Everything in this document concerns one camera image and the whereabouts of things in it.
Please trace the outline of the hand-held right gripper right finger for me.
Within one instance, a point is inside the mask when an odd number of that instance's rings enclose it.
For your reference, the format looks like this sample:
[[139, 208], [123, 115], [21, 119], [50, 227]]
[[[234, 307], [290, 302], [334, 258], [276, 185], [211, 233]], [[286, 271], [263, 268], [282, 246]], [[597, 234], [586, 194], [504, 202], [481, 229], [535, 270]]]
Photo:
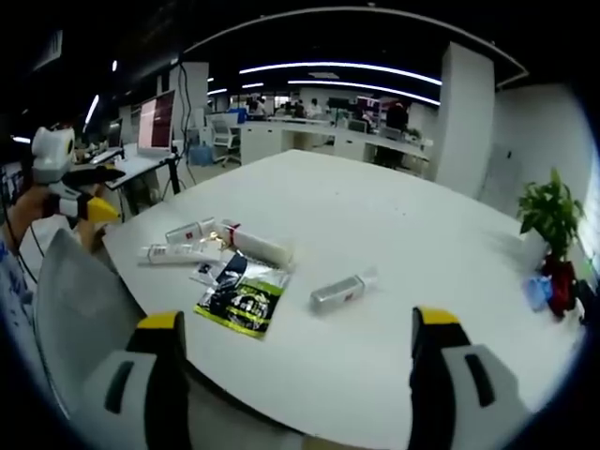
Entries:
[[410, 449], [508, 449], [531, 416], [518, 378], [458, 318], [412, 309]]

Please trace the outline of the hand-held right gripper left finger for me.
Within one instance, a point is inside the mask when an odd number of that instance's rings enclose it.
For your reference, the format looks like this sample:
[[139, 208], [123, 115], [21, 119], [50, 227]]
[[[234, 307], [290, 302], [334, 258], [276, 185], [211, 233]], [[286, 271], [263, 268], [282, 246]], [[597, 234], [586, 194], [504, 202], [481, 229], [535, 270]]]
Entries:
[[71, 423], [86, 449], [189, 449], [185, 315], [142, 319], [83, 384]]

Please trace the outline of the person's left hand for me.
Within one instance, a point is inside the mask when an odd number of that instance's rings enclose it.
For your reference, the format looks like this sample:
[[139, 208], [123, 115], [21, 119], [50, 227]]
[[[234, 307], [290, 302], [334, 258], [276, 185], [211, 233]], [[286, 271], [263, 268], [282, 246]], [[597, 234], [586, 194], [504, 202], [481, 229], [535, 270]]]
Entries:
[[16, 247], [23, 240], [29, 226], [44, 217], [43, 204], [50, 194], [44, 186], [30, 187], [10, 208], [7, 219], [10, 221], [9, 231]]

